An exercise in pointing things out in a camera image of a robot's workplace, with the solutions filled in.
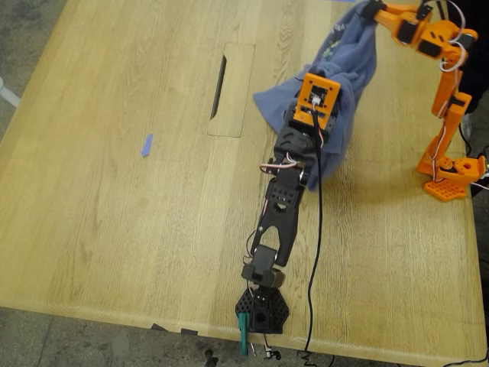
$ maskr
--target black cable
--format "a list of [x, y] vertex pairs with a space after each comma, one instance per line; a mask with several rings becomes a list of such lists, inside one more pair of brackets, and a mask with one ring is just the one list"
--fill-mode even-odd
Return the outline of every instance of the black cable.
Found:
[[440, 12], [440, 18], [444, 21], [446, 18], [442, 7], [442, 2], [436, 2], [436, 6], [438, 6], [438, 11]]
[[331, 358], [331, 362], [328, 364], [328, 367], [331, 367], [334, 362], [335, 362], [335, 356], [333, 355], [333, 357]]
[[487, 361], [488, 358], [489, 358], [489, 349], [487, 349], [486, 356], [483, 359], [479, 359], [478, 361], [471, 361], [470, 359], [467, 359], [466, 361], [449, 363], [448, 365], [444, 365], [443, 367], [449, 367], [450, 365], [464, 365], [465, 363], [482, 363]]
[[464, 136], [464, 133], [461, 132], [461, 123], [458, 124], [458, 130], [460, 131], [460, 136], [461, 136], [461, 139], [464, 141], [464, 143], [468, 146], [468, 152], [467, 152], [467, 156], [469, 156], [469, 154], [472, 152], [472, 146], [470, 145], [470, 143], [467, 141], [467, 139], [465, 138]]
[[303, 356], [300, 356], [300, 358], [305, 361], [303, 364], [305, 367], [318, 367], [317, 364], [311, 363], [309, 361], [309, 357], [311, 356], [311, 354], [313, 354], [313, 352], [302, 351], [302, 353], [305, 353], [305, 354]]
[[[302, 351], [302, 353], [305, 353], [305, 354], [303, 356], [301, 356], [300, 358], [305, 361], [304, 364], [303, 364], [305, 367], [318, 367], [317, 364], [311, 363], [309, 361], [309, 357], [313, 354], [313, 352]], [[331, 367], [334, 362], [335, 362], [335, 356], [332, 355], [331, 356], [331, 361], [329, 362], [328, 367]]]
[[321, 236], [322, 236], [322, 188], [321, 188], [321, 139], [319, 137], [319, 122], [318, 112], [313, 111], [314, 131], [316, 138], [316, 155], [318, 159], [318, 185], [319, 185], [319, 224], [318, 224], [318, 245], [316, 248], [316, 258], [314, 259], [313, 272], [309, 279], [309, 285], [307, 287], [307, 301], [309, 302], [309, 332], [307, 334], [306, 347], [304, 352], [308, 352], [309, 343], [311, 341], [311, 335], [313, 334], [313, 303], [311, 301], [311, 288], [313, 287], [314, 275], [316, 274], [316, 268], [318, 267], [319, 253], [321, 252]]

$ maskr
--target wire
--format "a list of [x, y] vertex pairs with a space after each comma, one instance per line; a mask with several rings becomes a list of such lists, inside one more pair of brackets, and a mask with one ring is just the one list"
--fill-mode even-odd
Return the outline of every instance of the wire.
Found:
[[438, 139], [438, 145], [436, 145], [435, 154], [433, 156], [428, 154], [428, 157], [429, 157], [429, 159], [431, 159], [431, 163], [432, 163], [433, 181], [435, 183], [442, 182], [444, 180], [444, 178], [442, 178], [439, 181], [436, 180], [436, 156], [438, 155], [438, 150], [440, 149], [440, 145], [442, 143], [442, 140], [445, 137], [445, 133], [446, 133], [446, 126], [445, 126], [445, 122], [443, 122], [443, 133], [440, 135], [440, 139]]
[[465, 138], [464, 136], [464, 133], [462, 132], [461, 130], [461, 123], [458, 124], [458, 130], [460, 131], [460, 136], [461, 136], [461, 139], [464, 141], [464, 143], [467, 145], [467, 148], [468, 148], [468, 152], [467, 152], [467, 156], [469, 156], [469, 154], [472, 152], [472, 146], [470, 145], [470, 143], [467, 141], [467, 139]]
[[335, 355], [331, 358], [331, 362], [328, 364], [328, 367], [331, 367], [333, 363], [335, 362]]
[[307, 352], [307, 351], [304, 351], [303, 350], [302, 353], [304, 353], [304, 355], [303, 356], [300, 356], [300, 358], [305, 361], [304, 364], [303, 364], [305, 367], [318, 367], [317, 364], [311, 363], [309, 361], [309, 357], [313, 354], [313, 352]]
[[446, 64], [445, 61], [440, 61], [440, 64], [439, 64], [439, 68], [442, 72], [444, 73], [448, 73], [450, 71], [453, 71], [453, 70], [457, 70], [459, 67], [461, 67], [461, 65], [464, 63], [465, 61], [465, 55], [467, 54], [467, 51], [465, 50], [465, 48], [461, 45], [460, 42], [457, 42], [457, 41], [454, 41], [454, 42], [450, 42], [451, 44], [457, 44], [459, 47], [460, 47], [460, 50], [461, 50], [461, 53], [460, 53], [460, 57], [458, 58], [458, 61], [455, 63], [455, 65], [453, 67], [450, 67], [448, 69], [445, 69], [443, 67], [443, 65]]
[[489, 349], [487, 349], [486, 356], [483, 359], [479, 359], [478, 361], [471, 361], [470, 359], [467, 359], [466, 361], [449, 363], [448, 365], [444, 365], [443, 367], [449, 367], [450, 365], [464, 365], [465, 363], [482, 363], [487, 361], [488, 358], [489, 358]]
[[437, 1], [436, 6], [438, 6], [438, 11], [440, 12], [440, 18], [444, 21], [446, 18], [445, 18], [445, 12], [443, 11], [442, 3], [440, 1]]
[[250, 243], [251, 237], [256, 233], [257, 230], [254, 230], [249, 236], [248, 239], [246, 240], [246, 252], [248, 253], [248, 257], [252, 258], [253, 256], [251, 255], [250, 249], [248, 247], [248, 244]]
[[471, 185], [474, 185], [474, 186], [480, 187], [481, 189], [484, 189], [484, 190], [489, 190], [489, 187], [482, 186], [482, 185], [480, 185], [479, 183], [471, 182]]
[[[426, 4], [429, 4], [430, 2], [436, 2], [436, 3], [439, 3], [440, 0], [430, 0], [429, 2], [425, 2], [424, 5]], [[454, 2], [451, 2], [450, 0], [443, 0], [444, 2], [446, 2], [447, 4], [450, 3], [452, 4], [455, 9], [457, 9], [458, 13], [460, 14], [460, 28], [458, 29], [458, 34], [455, 38], [452, 38], [451, 40], [449, 40], [449, 43], [452, 43], [452, 42], [456, 42], [460, 39], [461, 37], [461, 30], [465, 28], [465, 16], [464, 16], [464, 13], [463, 11], [454, 3]]]
[[288, 160], [290, 163], [297, 163], [297, 161], [295, 161], [294, 159], [292, 159], [292, 158], [290, 157], [289, 152], [287, 152], [286, 157], [287, 157], [287, 160]]
[[289, 163], [289, 164], [270, 164], [270, 163], [262, 163], [260, 164], [260, 168], [278, 168], [279, 170], [284, 169], [284, 168], [292, 168], [297, 165], [296, 163]]
[[313, 110], [313, 122], [314, 129], [316, 133], [316, 154], [318, 159], [318, 186], [319, 186], [319, 224], [318, 224], [318, 245], [316, 248], [316, 257], [314, 259], [313, 271], [311, 277], [309, 278], [309, 285], [307, 287], [307, 301], [309, 303], [309, 332], [307, 334], [306, 347], [304, 352], [308, 352], [309, 343], [311, 341], [311, 335], [313, 334], [313, 303], [311, 301], [311, 289], [313, 288], [314, 275], [316, 274], [316, 269], [318, 267], [319, 253], [321, 252], [321, 237], [322, 237], [322, 187], [321, 187], [321, 148], [319, 145], [319, 122], [318, 122], [318, 112]]

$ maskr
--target blue cloth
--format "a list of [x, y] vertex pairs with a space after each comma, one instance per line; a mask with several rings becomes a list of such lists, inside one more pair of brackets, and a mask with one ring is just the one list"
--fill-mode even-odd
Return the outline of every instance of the blue cloth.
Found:
[[[341, 164], [346, 154], [353, 127], [353, 116], [363, 89], [374, 75], [377, 58], [375, 54], [375, 25], [365, 22], [360, 13], [367, 2], [350, 8], [332, 28], [311, 65], [305, 65], [295, 77], [278, 86], [253, 95], [264, 119], [275, 132], [283, 126], [283, 113], [290, 103], [296, 101], [305, 73], [318, 74], [341, 84], [338, 117], [328, 141], [322, 147], [322, 176], [331, 175]], [[308, 182], [311, 190], [318, 183], [317, 166], [313, 168]]]

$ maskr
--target table surface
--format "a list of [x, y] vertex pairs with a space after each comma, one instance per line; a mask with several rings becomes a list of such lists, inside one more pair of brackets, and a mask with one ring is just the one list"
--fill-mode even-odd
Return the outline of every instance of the table surface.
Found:
[[[0, 145], [0, 305], [238, 339], [241, 257], [269, 179], [257, 166], [275, 139], [251, 95], [311, 61], [347, 7], [69, 0]], [[231, 92], [210, 122], [225, 49]], [[471, 201], [437, 201], [414, 170], [440, 126], [438, 64], [380, 28], [377, 53], [345, 162], [323, 185], [310, 349], [481, 358]], [[304, 347], [316, 229], [306, 193], [281, 288], [291, 312], [271, 345]]]

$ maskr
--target concrete floor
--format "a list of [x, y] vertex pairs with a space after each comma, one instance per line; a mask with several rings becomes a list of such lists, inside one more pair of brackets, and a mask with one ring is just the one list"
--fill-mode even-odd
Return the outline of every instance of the concrete floor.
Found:
[[[0, 1], [0, 76], [19, 96], [65, 2]], [[14, 111], [0, 99], [0, 140]], [[475, 152], [489, 144], [489, 125], [484, 124], [484, 116], [488, 114], [489, 98], [486, 98], [474, 114], [471, 143]], [[489, 193], [474, 198], [484, 296], [489, 289], [488, 201]], [[234, 342], [0, 308], [0, 367], [204, 366], [204, 352], [208, 348], [219, 358], [218, 365], [303, 364], [296, 352], [288, 349], [280, 349], [279, 362], [264, 361], [261, 346], [257, 346], [257, 358], [246, 359], [239, 355], [239, 345]], [[331, 356], [313, 355], [311, 360], [327, 366]], [[337, 357], [334, 366], [395, 365]]]

